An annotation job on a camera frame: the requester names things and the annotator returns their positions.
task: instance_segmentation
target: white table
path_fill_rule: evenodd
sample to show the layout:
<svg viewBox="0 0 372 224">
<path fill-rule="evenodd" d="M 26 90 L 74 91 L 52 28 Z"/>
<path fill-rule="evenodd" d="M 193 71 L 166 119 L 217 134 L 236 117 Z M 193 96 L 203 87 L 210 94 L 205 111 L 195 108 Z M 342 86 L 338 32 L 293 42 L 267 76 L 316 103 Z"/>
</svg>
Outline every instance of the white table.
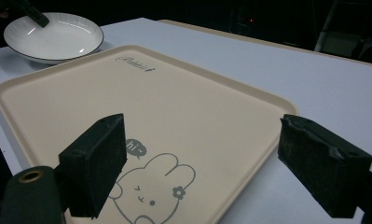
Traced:
<svg viewBox="0 0 372 224">
<path fill-rule="evenodd" d="M 102 50 L 143 46 L 281 95 L 300 116 L 372 155 L 372 64 L 146 19 L 107 25 L 103 31 Z M 0 49 L 0 83 L 45 67 L 10 48 Z M 1 113 L 0 146 L 13 174 L 28 168 Z M 329 217 L 275 151 L 221 223 L 360 223 L 362 215 L 358 209 L 354 219 Z"/>
</svg>

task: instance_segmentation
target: bowl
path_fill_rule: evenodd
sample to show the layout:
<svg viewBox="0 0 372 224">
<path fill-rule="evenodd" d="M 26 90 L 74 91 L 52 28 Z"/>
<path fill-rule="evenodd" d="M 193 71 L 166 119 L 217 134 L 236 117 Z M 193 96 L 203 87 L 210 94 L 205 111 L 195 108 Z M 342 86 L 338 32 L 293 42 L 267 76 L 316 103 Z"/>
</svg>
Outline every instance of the bowl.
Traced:
<svg viewBox="0 0 372 224">
<path fill-rule="evenodd" d="M 31 61 L 64 63 L 96 52 L 103 43 L 103 31 L 93 21 L 67 13 L 43 14 L 49 19 L 44 28 L 25 16 L 4 32 L 8 46 Z"/>
</svg>

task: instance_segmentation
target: rectangular serving tray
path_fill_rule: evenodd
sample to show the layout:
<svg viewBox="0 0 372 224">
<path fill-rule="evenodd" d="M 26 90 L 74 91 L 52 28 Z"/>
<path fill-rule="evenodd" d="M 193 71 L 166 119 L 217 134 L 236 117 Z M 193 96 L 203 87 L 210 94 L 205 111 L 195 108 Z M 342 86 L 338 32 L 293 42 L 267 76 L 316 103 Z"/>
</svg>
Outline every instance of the rectangular serving tray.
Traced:
<svg viewBox="0 0 372 224">
<path fill-rule="evenodd" d="M 138 46 L 99 52 L 0 85 L 0 109 L 31 166 L 96 120 L 123 113 L 128 162 L 97 219 L 215 223 L 278 144 L 280 96 Z"/>
</svg>

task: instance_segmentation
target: cartoon bunny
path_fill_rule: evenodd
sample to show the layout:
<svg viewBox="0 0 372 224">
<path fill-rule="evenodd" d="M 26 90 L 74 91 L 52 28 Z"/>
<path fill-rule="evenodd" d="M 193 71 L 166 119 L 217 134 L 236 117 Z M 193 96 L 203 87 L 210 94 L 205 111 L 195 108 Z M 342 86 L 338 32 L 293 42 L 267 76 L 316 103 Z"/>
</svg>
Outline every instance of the cartoon bunny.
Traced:
<svg viewBox="0 0 372 224">
<path fill-rule="evenodd" d="M 110 198 L 129 223 L 165 223 L 176 212 L 194 181 L 195 170 L 179 164 L 170 153 L 159 154 L 145 167 L 128 171 L 115 184 Z"/>
</svg>

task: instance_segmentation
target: speech bubble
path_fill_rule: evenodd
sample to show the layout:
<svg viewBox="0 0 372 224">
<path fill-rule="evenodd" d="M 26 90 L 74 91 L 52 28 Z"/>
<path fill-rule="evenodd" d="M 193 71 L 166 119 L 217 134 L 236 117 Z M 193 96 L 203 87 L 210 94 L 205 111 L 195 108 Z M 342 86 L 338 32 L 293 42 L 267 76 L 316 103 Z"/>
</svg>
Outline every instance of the speech bubble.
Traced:
<svg viewBox="0 0 372 224">
<path fill-rule="evenodd" d="M 125 143 L 127 144 L 127 152 L 139 160 L 140 157 L 143 157 L 147 153 L 147 148 L 136 139 L 127 139 Z"/>
</svg>

